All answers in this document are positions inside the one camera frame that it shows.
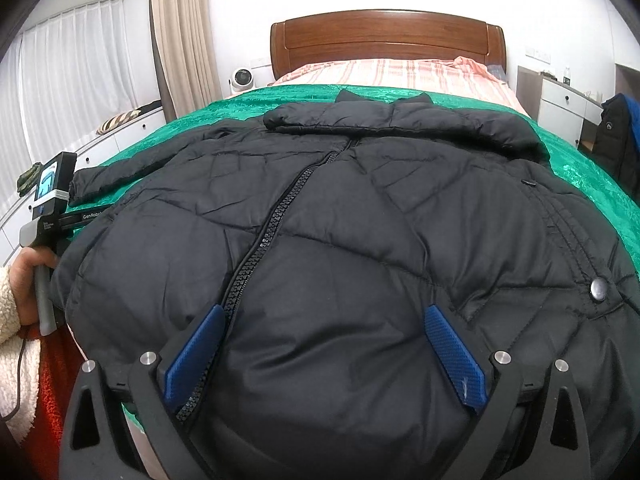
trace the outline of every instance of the snap button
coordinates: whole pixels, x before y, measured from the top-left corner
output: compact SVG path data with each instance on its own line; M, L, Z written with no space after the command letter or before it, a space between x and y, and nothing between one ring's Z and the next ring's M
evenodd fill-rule
M597 301L601 302L607 297L607 282L604 278L597 277L591 282L591 286L589 288L589 292L591 297Z

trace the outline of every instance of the wall outlet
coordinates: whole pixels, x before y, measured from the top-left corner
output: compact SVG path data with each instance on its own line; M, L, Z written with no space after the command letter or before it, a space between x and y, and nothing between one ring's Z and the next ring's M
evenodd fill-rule
M261 66L270 66L271 58L270 57L257 57L251 60L251 64L249 68L260 68Z
M527 57L532 57L533 59L537 59L538 61L542 61L543 63L551 64L551 54L549 54L548 52L533 48L532 46L526 46L524 49L524 53Z

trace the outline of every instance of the nightstand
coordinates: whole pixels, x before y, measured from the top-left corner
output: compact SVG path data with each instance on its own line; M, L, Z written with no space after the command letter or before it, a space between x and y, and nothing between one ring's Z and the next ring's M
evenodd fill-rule
M540 127L572 146L595 140L602 108L570 86L519 66L516 96Z

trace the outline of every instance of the pink striped bed sheet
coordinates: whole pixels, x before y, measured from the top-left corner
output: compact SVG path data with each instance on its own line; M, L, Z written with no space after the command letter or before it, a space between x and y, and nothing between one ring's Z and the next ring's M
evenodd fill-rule
M351 84L414 88L471 97L526 112L507 83L485 65L466 57L439 59L352 59L312 63L290 72L273 85Z

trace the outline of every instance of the white curtain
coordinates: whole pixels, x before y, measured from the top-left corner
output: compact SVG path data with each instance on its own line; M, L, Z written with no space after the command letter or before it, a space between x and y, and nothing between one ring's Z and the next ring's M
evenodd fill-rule
M0 218L18 199L16 181L32 164L22 129L18 37L0 62Z
M182 117L222 99L209 21L209 0L151 0L164 78Z
M122 0L49 18L24 33L20 55L22 111L34 160L76 151L105 120L137 105Z

